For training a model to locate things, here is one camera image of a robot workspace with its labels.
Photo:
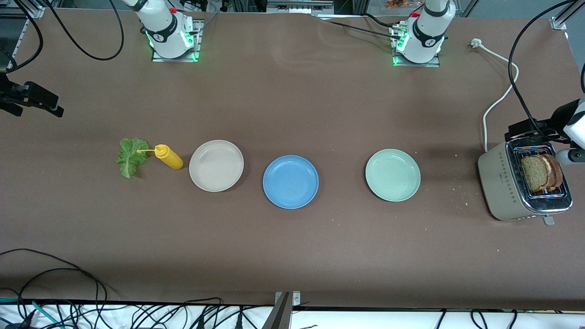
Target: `mint green plate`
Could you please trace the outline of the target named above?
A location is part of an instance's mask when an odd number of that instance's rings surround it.
[[[367,162],[366,181],[375,195],[399,202],[417,192],[421,171],[410,155],[396,149],[381,150]]]

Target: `green leaf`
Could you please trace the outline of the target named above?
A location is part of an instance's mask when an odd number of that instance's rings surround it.
[[[146,152],[138,153],[137,150],[147,150],[150,146],[144,139],[122,139],[122,150],[118,153],[117,164],[120,165],[120,174],[126,178],[136,173],[138,166],[146,162]]]

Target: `white power cord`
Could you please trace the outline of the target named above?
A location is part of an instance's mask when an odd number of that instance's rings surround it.
[[[488,53],[498,57],[499,59],[504,60],[506,63],[508,62],[507,58],[500,56],[499,54],[496,54],[495,52],[492,52],[491,50],[486,48],[481,43],[481,39],[477,39],[477,38],[473,39],[471,42],[471,46],[472,46],[472,48],[483,49],[483,50],[487,51]],[[516,76],[514,77],[514,82],[516,82],[516,80],[518,80],[518,75],[520,74],[520,69],[514,63],[512,63],[512,66],[514,66],[514,68],[516,69]],[[490,107],[488,107],[486,112],[483,114],[483,149],[485,152],[488,151],[488,149],[487,149],[487,123],[486,123],[487,114],[490,113],[491,109],[493,109],[496,105],[498,105],[504,98],[506,98],[506,96],[508,95],[510,90],[512,90],[512,85],[510,85],[508,87],[508,90],[506,90],[506,92],[504,93],[504,95],[502,95],[502,97],[500,97],[499,100],[495,101]]]

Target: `yellow mustard bottle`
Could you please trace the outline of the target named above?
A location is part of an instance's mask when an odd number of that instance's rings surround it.
[[[146,151],[154,151],[154,155],[156,155],[157,158],[159,158],[162,162],[166,163],[174,170],[183,168],[183,160],[181,157],[165,144],[158,144],[154,147],[154,150],[137,150],[138,153]]]

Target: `brown table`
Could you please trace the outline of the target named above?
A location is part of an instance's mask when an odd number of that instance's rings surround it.
[[[91,53],[117,48],[111,11],[60,13]],[[311,305],[585,307],[583,168],[565,167],[574,206],[554,227],[495,220],[479,183],[481,116],[508,80],[502,62],[468,44],[480,37],[507,54],[526,21],[455,19],[441,68],[424,69],[393,67],[383,37],[293,14],[219,14],[199,63],[152,63],[136,15],[121,17],[124,50],[99,62],[46,13],[43,52],[10,75],[55,92],[65,115],[0,113],[0,249],[68,259],[119,300],[270,303],[276,290],[300,290]],[[29,27],[17,60],[36,45]],[[535,117],[581,95],[565,34],[547,21],[526,33],[515,61]],[[490,145],[524,118],[509,96],[488,118]],[[150,158],[125,179],[118,143],[133,137],[166,143],[187,162],[202,143],[230,140],[244,174],[229,191],[207,193],[187,168]],[[385,148],[420,166],[421,187],[406,202],[385,202],[366,185],[368,158]],[[313,202],[294,211],[272,205],[261,186],[266,166],[286,154],[309,159],[321,180]],[[6,256],[0,283],[21,285],[49,266]],[[92,287],[55,273],[25,297],[91,299]]]

